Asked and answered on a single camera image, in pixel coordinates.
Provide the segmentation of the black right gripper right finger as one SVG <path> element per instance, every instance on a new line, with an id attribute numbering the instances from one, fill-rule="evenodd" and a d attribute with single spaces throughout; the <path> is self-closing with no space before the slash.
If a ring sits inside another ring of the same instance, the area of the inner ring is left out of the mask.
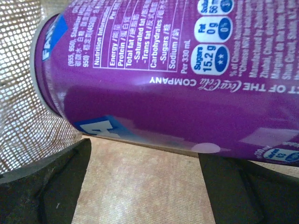
<path id="1" fill-rule="evenodd" d="M 247 160 L 199 154 L 217 224 L 297 224 L 299 179 Z"/>

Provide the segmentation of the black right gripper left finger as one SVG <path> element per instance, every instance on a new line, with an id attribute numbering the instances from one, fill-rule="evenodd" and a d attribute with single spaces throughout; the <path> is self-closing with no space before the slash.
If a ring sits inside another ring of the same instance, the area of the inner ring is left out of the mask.
<path id="1" fill-rule="evenodd" d="M 0 175 L 2 224 L 72 223 L 91 157 L 91 140 L 79 142 Z"/>

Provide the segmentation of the tan canvas tote bag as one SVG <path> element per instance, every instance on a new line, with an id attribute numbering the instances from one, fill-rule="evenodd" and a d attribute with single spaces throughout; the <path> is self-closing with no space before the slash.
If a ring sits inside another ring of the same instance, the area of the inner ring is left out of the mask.
<path id="1" fill-rule="evenodd" d="M 216 224 L 199 154 L 84 136 L 42 105 L 30 45 L 40 21 L 66 4 L 0 3 L 0 174 L 88 138 L 91 157 L 71 224 Z M 252 163 L 299 178 L 295 167 Z"/>

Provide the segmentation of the purple fanta can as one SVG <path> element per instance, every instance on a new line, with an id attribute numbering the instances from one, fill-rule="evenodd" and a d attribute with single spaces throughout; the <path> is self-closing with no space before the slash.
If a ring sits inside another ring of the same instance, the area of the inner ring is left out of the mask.
<path id="1" fill-rule="evenodd" d="M 299 164 L 296 0 L 74 0 L 37 27 L 30 73 L 85 134 Z"/>

